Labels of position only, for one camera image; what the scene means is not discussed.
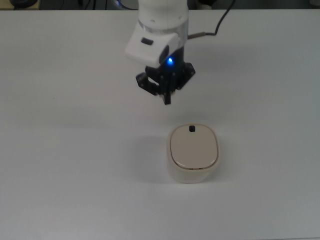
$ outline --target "white container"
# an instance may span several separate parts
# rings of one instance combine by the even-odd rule
[[[216,133],[203,124],[185,124],[171,131],[167,139],[168,170],[181,183],[199,183],[219,164]]]

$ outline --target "container lid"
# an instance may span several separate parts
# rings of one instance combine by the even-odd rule
[[[215,132],[202,124],[183,125],[176,128],[170,137],[170,152],[173,161],[183,169],[211,168],[219,157]]]

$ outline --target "cable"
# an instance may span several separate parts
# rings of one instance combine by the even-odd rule
[[[216,36],[218,34],[219,27],[220,27],[222,21],[224,20],[224,18],[228,14],[228,12],[232,9],[232,7],[234,6],[235,2],[236,2],[236,0],[232,0],[232,3],[228,7],[228,9],[225,11],[225,13],[222,15],[222,17],[220,18],[218,24],[216,25],[215,32],[205,32],[205,31],[198,32],[198,33],[189,35],[188,39],[195,39],[195,38],[199,38],[199,37],[203,37],[203,36]]]
[[[85,5],[85,7],[84,7],[84,10],[87,10],[87,8],[88,8],[88,6],[89,6],[90,2],[91,2],[91,0],[89,0],[89,1],[86,3],[86,5]]]
[[[64,5],[65,5],[65,0],[62,0],[62,3],[61,3],[61,6],[59,7],[59,10],[61,10]]]

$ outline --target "white table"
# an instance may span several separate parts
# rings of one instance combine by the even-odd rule
[[[190,33],[223,11],[190,13]],[[233,10],[191,40],[164,106],[125,57],[136,11],[0,14],[1,240],[320,237],[320,12]],[[221,165],[174,182],[166,137],[215,129]]]

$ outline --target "white robot arm housing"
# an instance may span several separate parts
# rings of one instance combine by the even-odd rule
[[[138,2],[138,23],[125,52],[130,59],[159,68],[188,39],[187,0]]]

